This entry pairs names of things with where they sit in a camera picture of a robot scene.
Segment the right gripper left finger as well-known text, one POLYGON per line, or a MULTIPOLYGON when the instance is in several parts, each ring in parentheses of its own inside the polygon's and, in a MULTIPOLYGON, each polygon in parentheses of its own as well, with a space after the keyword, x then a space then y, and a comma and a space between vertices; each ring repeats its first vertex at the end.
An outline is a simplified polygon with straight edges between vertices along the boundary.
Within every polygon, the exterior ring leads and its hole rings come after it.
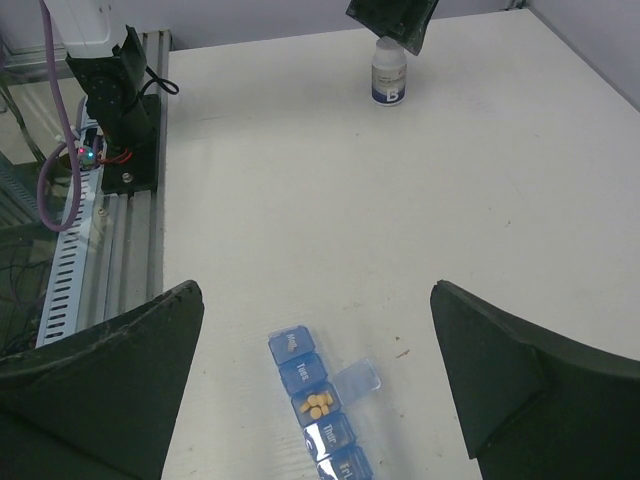
POLYGON ((185 281, 1 360, 4 479, 159 479, 204 317, 185 281))

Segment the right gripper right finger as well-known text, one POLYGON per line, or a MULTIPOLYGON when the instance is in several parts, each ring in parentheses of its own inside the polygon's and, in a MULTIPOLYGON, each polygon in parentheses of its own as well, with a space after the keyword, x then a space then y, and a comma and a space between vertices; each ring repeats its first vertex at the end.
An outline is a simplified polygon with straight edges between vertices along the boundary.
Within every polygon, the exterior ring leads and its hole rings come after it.
POLYGON ((636 479, 639 363, 441 280, 434 329, 467 453, 485 479, 636 479))

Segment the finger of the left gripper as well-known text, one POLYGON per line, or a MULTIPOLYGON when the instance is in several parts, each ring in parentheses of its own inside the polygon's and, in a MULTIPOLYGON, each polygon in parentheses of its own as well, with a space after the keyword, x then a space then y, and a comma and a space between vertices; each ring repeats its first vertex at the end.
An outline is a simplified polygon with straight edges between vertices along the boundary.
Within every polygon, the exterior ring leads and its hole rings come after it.
POLYGON ((419 55, 438 0, 352 0, 346 15, 378 37, 389 37, 419 55))

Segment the white pill bottle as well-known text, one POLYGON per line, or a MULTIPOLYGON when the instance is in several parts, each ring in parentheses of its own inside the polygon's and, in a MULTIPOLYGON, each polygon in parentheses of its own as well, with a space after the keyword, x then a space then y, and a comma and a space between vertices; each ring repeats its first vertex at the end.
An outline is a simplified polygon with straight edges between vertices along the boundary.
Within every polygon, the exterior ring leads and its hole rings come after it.
POLYGON ((379 105, 393 106, 406 94, 407 58, 405 49, 395 40, 376 41, 371 61, 371 97, 379 105))

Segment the blue weekly pill organizer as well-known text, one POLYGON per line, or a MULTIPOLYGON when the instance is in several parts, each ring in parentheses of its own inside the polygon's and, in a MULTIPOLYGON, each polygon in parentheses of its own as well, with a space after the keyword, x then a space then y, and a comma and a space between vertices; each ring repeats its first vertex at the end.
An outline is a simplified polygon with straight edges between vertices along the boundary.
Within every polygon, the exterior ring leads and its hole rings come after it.
POLYGON ((381 387, 373 363, 361 359, 330 376, 304 325, 268 336, 268 347, 320 479, 372 479, 346 409, 381 387))

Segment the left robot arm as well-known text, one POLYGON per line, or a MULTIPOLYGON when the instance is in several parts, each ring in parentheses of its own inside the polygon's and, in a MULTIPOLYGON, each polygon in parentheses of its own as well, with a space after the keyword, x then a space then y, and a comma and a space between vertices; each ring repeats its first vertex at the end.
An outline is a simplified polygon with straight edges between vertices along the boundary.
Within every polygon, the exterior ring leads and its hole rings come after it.
MULTIPOLYGON (((152 137, 142 106, 146 75, 152 74, 135 28, 109 1, 41 1, 45 49, 52 88, 55 76, 53 31, 66 49, 66 62, 87 95, 89 116, 107 143, 123 150, 152 137)), ((352 1, 346 15, 380 38, 387 37, 417 56, 423 47, 436 1, 352 1)))

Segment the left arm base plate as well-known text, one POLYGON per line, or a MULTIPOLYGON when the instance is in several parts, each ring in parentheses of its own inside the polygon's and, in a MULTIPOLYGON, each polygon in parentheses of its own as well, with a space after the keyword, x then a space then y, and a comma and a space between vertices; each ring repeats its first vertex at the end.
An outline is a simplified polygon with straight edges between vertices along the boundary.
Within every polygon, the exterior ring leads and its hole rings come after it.
POLYGON ((105 194, 157 190, 161 106, 159 95, 144 95, 118 122, 111 123, 107 139, 114 140, 115 146, 107 144, 107 158, 123 158, 104 166, 101 188, 105 194))

